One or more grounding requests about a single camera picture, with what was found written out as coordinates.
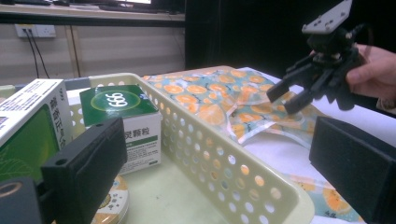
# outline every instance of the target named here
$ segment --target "white box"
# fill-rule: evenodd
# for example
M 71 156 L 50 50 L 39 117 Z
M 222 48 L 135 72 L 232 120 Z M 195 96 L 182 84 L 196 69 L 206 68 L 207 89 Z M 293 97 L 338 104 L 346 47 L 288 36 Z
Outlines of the white box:
M 136 85 L 106 86 L 80 94 L 85 126 L 122 117 L 128 161 L 124 175 L 161 163 L 161 113 Z
M 0 104 L 0 181 L 41 178 L 40 166 L 72 141 L 64 81 L 36 79 Z

